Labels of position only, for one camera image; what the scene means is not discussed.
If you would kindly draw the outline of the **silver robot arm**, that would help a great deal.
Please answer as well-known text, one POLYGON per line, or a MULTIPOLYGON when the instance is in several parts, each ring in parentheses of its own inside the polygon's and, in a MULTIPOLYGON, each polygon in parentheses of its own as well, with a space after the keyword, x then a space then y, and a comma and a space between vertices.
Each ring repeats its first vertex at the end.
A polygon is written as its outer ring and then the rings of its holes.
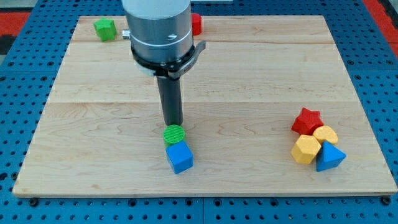
POLYGON ((206 48, 193 43, 190 0, 122 0, 134 60, 154 76, 178 80, 206 48))

